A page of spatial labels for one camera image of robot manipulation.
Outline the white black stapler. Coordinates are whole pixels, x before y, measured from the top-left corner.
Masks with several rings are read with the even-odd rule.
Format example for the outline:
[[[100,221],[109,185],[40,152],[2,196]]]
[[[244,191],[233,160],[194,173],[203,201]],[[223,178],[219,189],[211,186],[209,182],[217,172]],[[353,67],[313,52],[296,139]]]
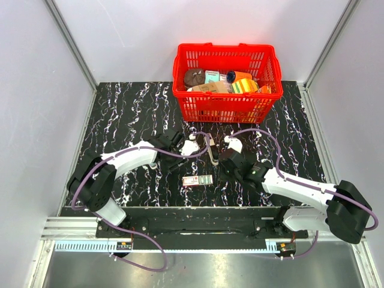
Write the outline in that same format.
[[[207,136],[205,136],[205,142],[208,147],[210,161],[214,166],[217,166],[219,164],[219,151],[211,133],[208,133]]]

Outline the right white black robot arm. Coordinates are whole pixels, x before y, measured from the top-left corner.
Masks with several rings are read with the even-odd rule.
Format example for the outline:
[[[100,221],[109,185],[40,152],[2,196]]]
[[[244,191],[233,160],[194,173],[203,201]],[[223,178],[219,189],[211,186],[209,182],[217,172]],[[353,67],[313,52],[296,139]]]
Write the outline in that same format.
[[[230,148],[218,157],[226,176],[259,193],[280,195],[303,203],[288,207],[273,222],[274,233],[285,238],[300,230],[330,232],[338,239],[358,244],[371,217],[371,206],[349,181],[328,184],[278,172],[271,163],[250,163]]]

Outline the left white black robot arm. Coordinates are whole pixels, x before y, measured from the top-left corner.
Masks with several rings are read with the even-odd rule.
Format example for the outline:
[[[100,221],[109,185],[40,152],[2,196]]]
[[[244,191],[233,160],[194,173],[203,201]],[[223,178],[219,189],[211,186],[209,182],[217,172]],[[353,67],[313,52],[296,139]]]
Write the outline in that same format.
[[[106,219],[110,223],[109,230],[117,237],[129,233],[130,223],[125,219],[127,215],[124,210],[112,199],[115,180],[138,167],[155,167],[158,161],[173,170],[187,161],[186,156],[199,150],[195,141],[186,140],[182,133],[172,129],[142,140],[133,148],[126,153],[116,151],[98,155],[87,152],[67,183],[68,192],[75,194],[85,176],[101,163],[82,186],[77,200],[81,201],[84,208]]]

